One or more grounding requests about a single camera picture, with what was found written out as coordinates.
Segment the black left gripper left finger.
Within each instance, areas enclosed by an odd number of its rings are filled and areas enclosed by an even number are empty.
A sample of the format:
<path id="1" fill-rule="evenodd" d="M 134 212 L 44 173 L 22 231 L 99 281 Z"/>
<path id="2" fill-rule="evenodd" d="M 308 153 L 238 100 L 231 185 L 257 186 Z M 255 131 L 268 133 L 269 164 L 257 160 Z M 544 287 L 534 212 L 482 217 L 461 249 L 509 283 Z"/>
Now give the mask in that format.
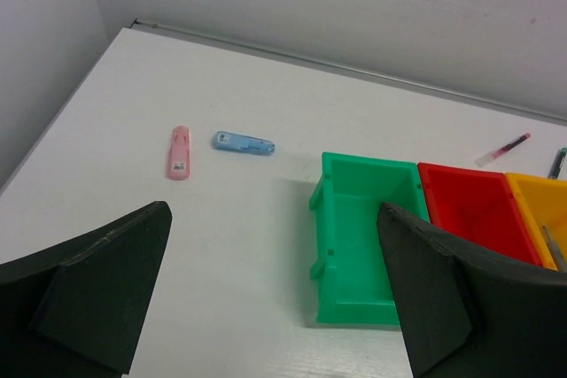
<path id="1" fill-rule="evenodd" d="M 132 366 L 172 213 L 152 202 L 1 265 L 3 377 L 122 377 Z"/>

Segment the blue eraser stick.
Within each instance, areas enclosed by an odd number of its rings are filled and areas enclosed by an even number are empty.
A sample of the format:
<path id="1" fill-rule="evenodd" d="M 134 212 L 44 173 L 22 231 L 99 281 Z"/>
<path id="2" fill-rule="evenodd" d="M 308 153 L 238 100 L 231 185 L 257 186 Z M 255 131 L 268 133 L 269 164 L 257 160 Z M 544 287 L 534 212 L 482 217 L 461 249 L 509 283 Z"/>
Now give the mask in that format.
<path id="1" fill-rule="evenodd" d="M 259 156 L 271 156 L 276 151 L 275 144 L 269 140 L 227 131 L 218 131 L 213 137 L 212 145 L 216 150 Z"/>

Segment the green ink pen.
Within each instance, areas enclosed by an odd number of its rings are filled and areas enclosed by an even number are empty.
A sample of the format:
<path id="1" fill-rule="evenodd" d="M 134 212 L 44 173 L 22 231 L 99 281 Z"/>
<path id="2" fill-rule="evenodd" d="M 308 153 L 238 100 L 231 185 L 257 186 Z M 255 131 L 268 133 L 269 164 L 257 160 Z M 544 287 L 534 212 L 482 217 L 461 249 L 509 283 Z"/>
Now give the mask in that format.
<path id="1" fill-rule="evenodd" d="M 562 171 L 563 162 L 566 159 L 567 148 L 561 148 L 555 156 L 554 162 L 548 173 L 548 178 L 552 180 L 557 180 L 559 178 L 560 172 Z"/>

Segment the dark red ink pen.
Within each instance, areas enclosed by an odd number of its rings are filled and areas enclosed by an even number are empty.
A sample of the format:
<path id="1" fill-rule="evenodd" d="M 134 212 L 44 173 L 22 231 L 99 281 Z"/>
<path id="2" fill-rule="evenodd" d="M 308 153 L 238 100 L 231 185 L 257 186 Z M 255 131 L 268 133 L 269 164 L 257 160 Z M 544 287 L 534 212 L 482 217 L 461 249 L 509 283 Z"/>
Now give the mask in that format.
<path id="1" fill-rule="evenodd" d="M 519 136 L 518 138 L 516 138 L 515 140 L 513 140 L 512 142 L 507 143 L 504 146 L 500 147 L 499 149 L 490 151 L 490 152 L 486 153 L 485 155 L 483 155 L 482 157 L 478 158 L 475 161 L 475 165 L 478 166 L 478 167 L 484 167 L 484 166 L 490 164 L 491 162 L 495 161 L 497 158 L 501 157 L 502 155 L 506 154 L 510 150 L 513 150 L 519 144 L 524 143 L 525 141 L 527 141 L 530 138 L 531 138 L 531 134 L 525 133 L 525 134 Z"/>

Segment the grey pen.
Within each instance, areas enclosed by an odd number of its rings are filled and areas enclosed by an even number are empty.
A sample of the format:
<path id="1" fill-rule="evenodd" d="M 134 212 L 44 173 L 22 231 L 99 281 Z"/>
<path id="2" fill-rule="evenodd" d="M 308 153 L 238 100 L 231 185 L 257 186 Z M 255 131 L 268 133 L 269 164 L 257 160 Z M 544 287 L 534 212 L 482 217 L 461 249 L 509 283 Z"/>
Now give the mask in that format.
<path id="1" fill-rule="evenodd" d="M 546 244 L 548 246 L 548 250 L 555 262 L 555 265 L 557 267 L 557 270 L 560 272 L 566 272 L 566 260 L 563 257 L 563 254 L 560 250 L 559 245 L 557 244 L 557 242 L 555 241 L 554 237 L 552 236 L 549 228 L 547 226 L 543 226 L 542 227 L 542 233 L 544 235 L 544 239 L 546 241 Z"/>

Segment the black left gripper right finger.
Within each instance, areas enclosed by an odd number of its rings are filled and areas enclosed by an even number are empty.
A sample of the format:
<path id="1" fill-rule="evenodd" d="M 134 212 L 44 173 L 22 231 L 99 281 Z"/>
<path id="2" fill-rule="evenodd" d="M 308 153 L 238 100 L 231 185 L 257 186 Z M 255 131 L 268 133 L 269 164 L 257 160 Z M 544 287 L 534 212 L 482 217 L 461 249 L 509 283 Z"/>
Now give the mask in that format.
<path id="1" fill-rule="evenodd" d="M 383 203 L 377 232 L 415 377 L 564 377 L 566 275 Z"/>

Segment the pink eraser stick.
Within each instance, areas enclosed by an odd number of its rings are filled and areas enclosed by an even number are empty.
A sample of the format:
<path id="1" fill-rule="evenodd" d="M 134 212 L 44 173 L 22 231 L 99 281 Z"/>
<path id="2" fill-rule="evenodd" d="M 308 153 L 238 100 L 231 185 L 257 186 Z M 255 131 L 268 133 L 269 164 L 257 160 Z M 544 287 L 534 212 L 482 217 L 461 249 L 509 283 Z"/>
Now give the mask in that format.
<path id="1" fill-rule="evenodd" d="M 186 126 L 174 128 L 167 157 L 167 178 L 174 181 L 190 177 L 190 131 Z"/>

